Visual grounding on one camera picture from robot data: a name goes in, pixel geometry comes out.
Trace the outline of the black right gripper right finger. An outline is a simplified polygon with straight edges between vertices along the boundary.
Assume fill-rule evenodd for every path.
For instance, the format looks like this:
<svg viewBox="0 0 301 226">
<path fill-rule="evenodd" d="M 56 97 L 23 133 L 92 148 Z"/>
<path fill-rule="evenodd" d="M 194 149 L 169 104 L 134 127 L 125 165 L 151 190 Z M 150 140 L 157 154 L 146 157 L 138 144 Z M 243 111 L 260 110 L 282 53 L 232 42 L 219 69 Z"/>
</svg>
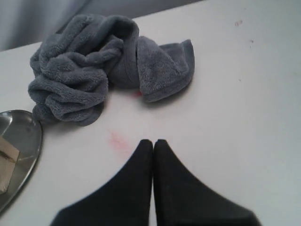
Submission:
<svg viewBox="0 0 301 226">
<path fill-rule="evenodd" d="M 259 226 L 256 215 L 198 180 L 168 142 L 154 145 L 153 185 L 159 226 Z"/>
</svg>

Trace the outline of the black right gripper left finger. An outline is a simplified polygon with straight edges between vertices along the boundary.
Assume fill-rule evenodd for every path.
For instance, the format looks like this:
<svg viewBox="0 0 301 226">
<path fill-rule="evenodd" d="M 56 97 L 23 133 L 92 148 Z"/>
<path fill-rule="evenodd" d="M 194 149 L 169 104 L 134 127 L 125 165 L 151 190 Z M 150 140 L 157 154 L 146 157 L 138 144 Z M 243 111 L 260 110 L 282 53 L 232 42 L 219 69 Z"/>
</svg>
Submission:
<svg viewBox="0 0 301 226">
<path fill-rule="evenodd" d="M 143 139 L 122 169 L 86 198 L 58 212 L 53 226 L 147 226 L 153 144 Z"/>
</svg>

